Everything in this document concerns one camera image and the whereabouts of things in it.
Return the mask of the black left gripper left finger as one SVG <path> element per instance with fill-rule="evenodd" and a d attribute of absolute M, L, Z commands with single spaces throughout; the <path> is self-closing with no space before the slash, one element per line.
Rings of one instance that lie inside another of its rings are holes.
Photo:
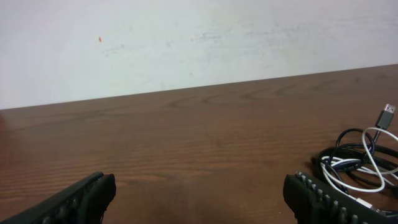
<path fill-rule="evenodd" d="M 4 224 L 101 224 L 116 195 L 113 174 L 94 172 L 59 193 L 14 215 Z"/>

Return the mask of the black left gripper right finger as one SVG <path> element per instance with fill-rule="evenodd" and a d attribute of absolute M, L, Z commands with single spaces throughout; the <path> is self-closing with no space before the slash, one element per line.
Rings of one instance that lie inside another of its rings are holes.
<path fill-rule="evenodd" d="M 287 175 L 285 203 L 300 224 L 395 224 L 397 214 L 375 209 L 370 203 L 353 199 L 304 173 Z"/>

